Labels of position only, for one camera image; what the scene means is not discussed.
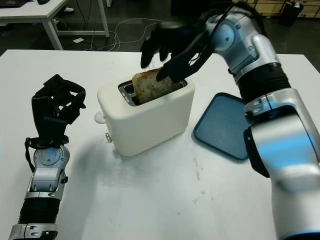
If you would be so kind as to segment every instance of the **toaster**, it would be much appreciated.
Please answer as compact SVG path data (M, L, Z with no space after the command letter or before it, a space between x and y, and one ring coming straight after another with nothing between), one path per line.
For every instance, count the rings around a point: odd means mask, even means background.
M106 137L124 156L133 156L182 133L189 121L195 93L194 83L180 82L180 88L139 104L132 80L108 83L97 92L101 112L95 121L106 124Z

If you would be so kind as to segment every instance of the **blue tray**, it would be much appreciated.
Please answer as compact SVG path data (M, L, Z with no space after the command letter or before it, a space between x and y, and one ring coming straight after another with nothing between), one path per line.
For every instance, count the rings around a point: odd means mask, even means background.
M244 131L249 127L241 98L216 94L194 127L194 137L238 160L248 158Z

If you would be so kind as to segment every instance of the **white table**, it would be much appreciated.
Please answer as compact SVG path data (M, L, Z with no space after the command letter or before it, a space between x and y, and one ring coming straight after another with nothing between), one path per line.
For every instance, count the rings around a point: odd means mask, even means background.
M8 238L18 220L31 176L24 148L26 137L37 136L31 97L56 73L87 93L87 108L66 131L71 157L58 240L276 239L269 179L249 161L236 163L191 139L216 93L239 96L220 56L212 55L191 77L196 90L184 133L133 157L121 156L107 143L106 127L94 121L100 110L97 90L141 71L140 56L8 50L0 57L0 239ZM320 129L319 73L303 55L279 58Z
M104 31L59 31L53 17L66 5L68 0L50 0L39 5L37 0L17 8L0 8L0 23L42 23L55 50L63 50L59 35L105 35L109 37L106 6L98 0Z

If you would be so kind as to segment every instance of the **dark floor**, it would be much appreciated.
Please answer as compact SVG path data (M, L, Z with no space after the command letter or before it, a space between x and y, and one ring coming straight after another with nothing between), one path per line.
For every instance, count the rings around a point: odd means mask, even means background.
M85 19L88 18L90 1L78 0ZM113 0L112 7L107 9L107 21L110 31L121 21L132 18L166 19L170 17L171 0ZM76 0L70 0L68 7L75 9L75 13L60 15L65 24L72 30L81 30L84 20L77 7ZM102 21L97 0L92 0L88 30L102 30ZM118 27L117 34L120 41L138 40L144 33L145 27L154 23L152 20L133 20ZM274 48L279 54L304 54L320 72L320 20L298 19L291 27L281 26L276 18L265 19L265 28ZM83 36L83 42L74 44L76 36L60 37L65 50L87 50L91 48L92 36ZM94 36L92 49L99 49L115 42L114 35L110 38ZM123 43L119 51L137 52L142 41L137 43ZM102 49L108 51L112 46ZM10 31L0 32L0 55L7 49L53 49L41 24L15 24Z

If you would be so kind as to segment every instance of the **bread slice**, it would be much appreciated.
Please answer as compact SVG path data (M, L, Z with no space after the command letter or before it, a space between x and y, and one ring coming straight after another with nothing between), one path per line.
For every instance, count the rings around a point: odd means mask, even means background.
M137 73L132 77L135 96L140 104L150 102L176 91L180 83L173 82L169 76L161 81L156 80L160 68Z

